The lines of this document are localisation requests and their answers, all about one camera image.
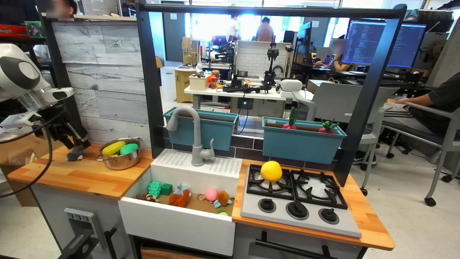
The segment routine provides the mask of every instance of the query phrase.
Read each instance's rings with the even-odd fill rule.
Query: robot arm
[[[88,132],[82,126],[78,110],[69,102],[73,99],[72,87],[52,87],[38,66],[16,44],[0,44],[0,102],[15,97],[26,109],[26,115],[15,115],[23,123],[30,113],[42,116],[42,123],[50,128],[52,136],[62,141],[68,148],[82,152],[89,145]],[[19,125],[7,118],[2,126]],[[81,153],[71,152],[73,161]]]

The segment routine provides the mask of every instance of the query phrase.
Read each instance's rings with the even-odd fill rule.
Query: wooden countertop
[[[243,194],[246,187],[245,182],[247,178],[247,166],[250,164],[262,165],[260,161],[245,159],[240,171],[236,197],[234,197],[234,205],[232,212],[233,221],[242,223],[242,224],[250,224],[256,227],[288,231],[293,234],[312,235],[324,240],[334,240],[339,243],[355,244],[361,247],[362,246],[377,247],[384,250],[394,248],[395,243],[393,237],[390,235],[388,230],[385,228],[385,225],[378,218],[377,212],[372,210],[372,207],[367,201],[367,198],[362,195],[360,187],[357,185],[355,179],[351,175],[348,175],[348,179],[342,187],[342,195],[347,200],[348,208],[352,212],[358,227],[361,228],[361,238],[347,237],[347,235],[339,235],[339,234],[332,234],[332,233],[325,233],[318,230],[301,228],[301,227],[288,225],[288,224],[278,224],[278,223],[263,221],[257,218],[242,217]]]
[[[66,161],[68,148],[61,146],[53,152],[53,162],[39,184],[72,189],[95,195],[121,198],[131,185],[150,168],[153,155],[142,152],[141,161],[122,171],[114,171],[98,161],[101,145],[91,145],[85,149],[82,161]],[[48,155],[35,159],[22,168],[12,171],[7,176],[13,181],[30,182],[46,165]]]

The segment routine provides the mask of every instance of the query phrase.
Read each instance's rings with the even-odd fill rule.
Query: white table
[[[247,97],[247,99],[266,99],[266,100],[279,100],[285,102],[286,99],[293,100],[312,100],[314,93],[309,90],[299,90],[298,93],[292,92],[276,92],[276,87],[272,87],[269,92],[260,90],[256,92],[224,92],[223,89],[206,89],[206,90],[193,90],[188,87],[184,89],[186,93],[193,94],[193,107],[199,109],[201,103],[201,96],[223,96],[223,97]]]

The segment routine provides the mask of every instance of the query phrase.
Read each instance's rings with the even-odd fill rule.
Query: floor
[[[174,106],[174,74],[163,69],[164,110]],[[368,184],[368,200],[377,210],[395,240],[393,251],[370,248],[368,259],[454,259],[460,244],[460,184],[457,179],[439,182],[436,207],[427,207],[423,197],[429,191],[434,166],[421,153],[413,151],[395,156],[384,156],[387,146],[378,149],[378,165]],[[352,168],[358,182],[362,171]],[[25,259],[58,257],[59,248],[39,211],[20,207],[15,197],[0,200],[0,259],[3,256]]]

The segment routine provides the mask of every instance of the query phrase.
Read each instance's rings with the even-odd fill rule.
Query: black metal frame
[[[161,96],[160,80],[153,71],[155,67],[154,56],[155,50],[151,40],[151,25],[148,20],[150,11],[168,11],[168,12],[217,12],[217,14],[263,14],[263,15],[312,15],[312,17],[377,17],[387,18],[387,25],[383,34],[384,40],[380,40],[377,53],[372,59],[372,66],[364,82],[364,87],[355,105],[352,118],[347,128],[347,138],[342,143],[342,149],[338,153],[338,162],[335,165],[335,175],[341,185],[345,184],[349,168],[354,161],[354,155],[360,146],[361,135],[364,132],[367,119],[374,105],[374,99],[378,92],[378,82],[383,77],[383,70],[387,66],[390,53],[395,37],[400,31],[401,20],[406,11],[388,10],[388,8],[325,8],[325,7],[217,7],[217,5],[174,5],[174,4],[145,4],[138,2],[138,28],[142,50],[145,93],[148,106],[148,119],[151,126],[153,152],[157,156],[160,149],[164,148],[164,135],[160,128],[164,125],[161,113]]]

